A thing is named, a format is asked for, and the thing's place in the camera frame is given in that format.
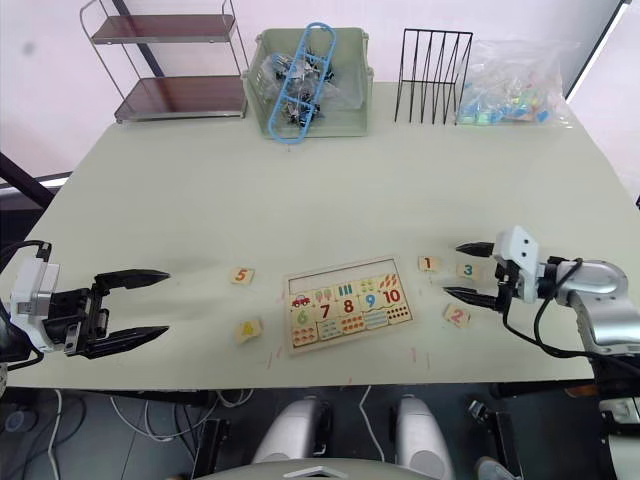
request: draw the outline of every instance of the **table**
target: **table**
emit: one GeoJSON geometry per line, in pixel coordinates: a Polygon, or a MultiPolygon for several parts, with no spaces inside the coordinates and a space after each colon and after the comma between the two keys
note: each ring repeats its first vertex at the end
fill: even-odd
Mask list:
{"type": "MultiPolygon", "coordinates": [[[[438,286],[460,280],[428,277],[417,258],[439,255],[451,266],[456,245],[520,224],[544,255],[621,266],[640,305],[640,217],[605,157],[575,120],[573,128],[410,125],[393,122],[394,106],[395,85],[375,84],[368,137],[291,147],[262,138],[251,113],[109,127],[29,238],[53,243],[59,290],[119,269],[170,272],[152,287],[114,290],[105,306],[110,331],[171,328],[121,355],[48,355],[9,383],[176,390],[589,378],[584,359],[548,357],[493,312],[470,307],[468,329],[446,323],[455,300],[438,286]],[[417,321],[290,357],[283,277],[385,255],[399,259],[417,321]],[[237,266],[256,269],[251,285],[229,282],[237,266]],[[255,315],[263,335],[237,346],[235,326],[255,315]]],[[[31,254],[6,268],[4,298],[31,254]]],[[[531,332],[536,307],[515,302],[513,325],[531,332]]],[[[580,346],[570,309],[554,304],[542,332],[549,343],[580,346]]]]}

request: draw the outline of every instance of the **metal shelf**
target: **metal shelf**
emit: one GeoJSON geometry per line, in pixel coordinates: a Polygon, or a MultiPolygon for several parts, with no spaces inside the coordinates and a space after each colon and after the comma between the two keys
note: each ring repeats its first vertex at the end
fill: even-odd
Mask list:
{"type": "Polygon", "coordinates": [[[136,83],[115,117],[118,122],[243,117],[246,105],[242,80],[237,75],[151,77],[136,83]]]}
{"type": "Polygon", "coordinates": [[[91,37],[95,45],[122,43],[227,43],[233,15],[109,16],[91,37]]]}

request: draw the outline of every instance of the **floor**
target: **floor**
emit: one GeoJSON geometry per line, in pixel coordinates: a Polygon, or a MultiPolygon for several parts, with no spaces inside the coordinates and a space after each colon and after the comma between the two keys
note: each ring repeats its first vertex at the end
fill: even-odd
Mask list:
{"type": "MultiPolygon", "coordinates": [[[[213,416],[228,419],[231,427],[220,452],[218,471],[249,463],[278,412],[306,395],[316,395],[333,407],[331,456],[377,459],[358,411],[363,392],[364,387],[359,386],[257,390],[241,407],[233,410],[220,407],[213,416]]],[[[389,438],[390,408],[408,393],[423,399],[438,419],[458,480],[474,478],[475,461],[483,455],[495,455],[490,435],[466,413],[471,399],[481,399],[491,408],[511,412],[525,478],[602,478],[597,463],[600,417],[595,399],[575,399],[563,391],[553,391],[498,401],[491,398],[489,387],[484,384],[374,387],[365,409],[387,461],[394,458],[389,438]]],[[[57,406],[55,398],[51,390],[39,392],[39,400],[32,408],[39,413],[40,420],[32,432],[0,434],[2,480],[52,478],[46,453],[34,458],[24,471],[21,465],[27,457],[46,448],[52,431],[49,422],[57,406]]],[[[65,391],[63,398],[57,438],[64,439],[80,425],[56,449],[63,480],[80,480],[89,472],[95,480],[161,480],[191,471],[191,460],[180,442],[158,443],[133,432],[116,416],[107,396],[65,391]]],[[[143,401],[120,397],[117,402],[130,421],[144,423],[143,401]]],[[[5,414],[11,408],[4,405],[5,414]]],[[[190,407],[188,412],[194,420],[201,413],[200,409],[190,407]]],[[[172,404],[152,402],[149,417],[156,433],[176,431],[172,404]]],[[[186,428],[183,418],[181,423],[186,428]]]]}

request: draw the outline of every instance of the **number puzzle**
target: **number puzzle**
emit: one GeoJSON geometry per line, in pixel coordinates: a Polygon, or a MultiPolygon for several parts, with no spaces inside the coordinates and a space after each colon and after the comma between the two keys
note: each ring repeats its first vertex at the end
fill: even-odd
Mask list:
{"type": "Polygon", "coordinates": [[[285,279],[289,351],[324,348],[413,319],[393,257],[285,279]]]}

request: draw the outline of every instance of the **plastic bag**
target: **plastic bag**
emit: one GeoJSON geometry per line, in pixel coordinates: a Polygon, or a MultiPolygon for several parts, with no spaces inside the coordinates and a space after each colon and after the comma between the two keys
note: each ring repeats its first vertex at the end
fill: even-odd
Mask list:
{"type": "Polygon", "coordinates": [[[458,123],[571,126],[562,94],[560,42],[474,42],[458,123]]]}
{"type": "MultiPolygon", "coordinates": [[[[260,69],[262,73],[262,95],[266,99],[275,100],[278,97],[289,72],[291,62],[293,62],[292,56],[280,53],[274,53],[264,59],[260,69]]],[[[293,81],[289,83],[287,95],[304,102],[311,102],[319,82],[324,82],[319,104],[316,105],[316,113],[314,113],[311,120],[316,115],[322,115],[321,109],[323,111],[351,110],[359,109],[362,106],[362,94],[359,96],[354,95],[354,92],[351,91],[354,89],[349,88],[351,84],[355,83],[354,79],[340,74],[336,75],[332,68],[329,68],[325,78],[321,79],[322,73],[319,68],[307,59],[299,59],[295,67],[293,81]],[[338,82],[341,82],[347,88],[344,90],[339,88],[335,85],[338,82]]],[[[287,117],[288,121],[300,126],[304,126],[303,122],[306,118],[306,113],[307,109],[304,105],[300,105],[298,108],[298,104],[294,102],[286,102],[283,108],[283,115],[287,117]]]]}

